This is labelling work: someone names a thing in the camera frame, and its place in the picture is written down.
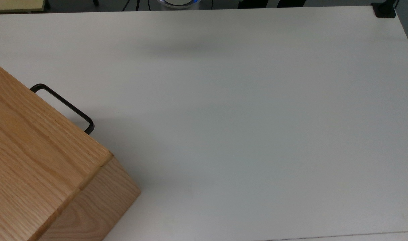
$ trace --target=gray floor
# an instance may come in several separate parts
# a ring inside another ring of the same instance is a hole
[[[236,9],[238,0],[213,0],[213,9]],[[100,6],[94,6],[92,0],[49,0],[49,12],[116,12],[121,11],[127,0],[100,0]],[[382,0],[307,0],[306,7],[316,6],[365,6]],[[157,0],[149,0],[152,11],[160,11]],[[278,0],[269,0],[267,7],[276,7]],[[135,11],[137,0],[130,0],[125,11]],[[201,0],[200,9],[210,9],[211,0]],[[147,1],[141,0],[139,11],[149,11]],[[399,19],[408,37],[408,0],[400,0],[397,8]]]

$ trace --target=wooden crate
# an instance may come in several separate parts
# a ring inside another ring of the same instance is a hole
[[[100,241],[139,194],[109,150],[0,67],[0,241]]]

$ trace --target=table surface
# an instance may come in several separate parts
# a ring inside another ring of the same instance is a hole
[[[45,0],[0,0],[0,12],[42,11]]]
[[[0,66],[138,182],[108,241],[408,231],[408,40],[370,6],[0,15]]]
[[[290,241],[408,241],[408,232],[326,238],[290,239]]]

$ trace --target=black bracket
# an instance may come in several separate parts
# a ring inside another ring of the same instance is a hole
[[[374,8],[374,14],[377,18],[394,18],[396,12],[394,11],[393,4],[396,0],[386,0],[383,3],[371,3]]]

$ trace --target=white device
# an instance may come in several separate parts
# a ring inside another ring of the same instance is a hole
[[[201,0],[158,0],[161,9],[167,10],[199,10]]]

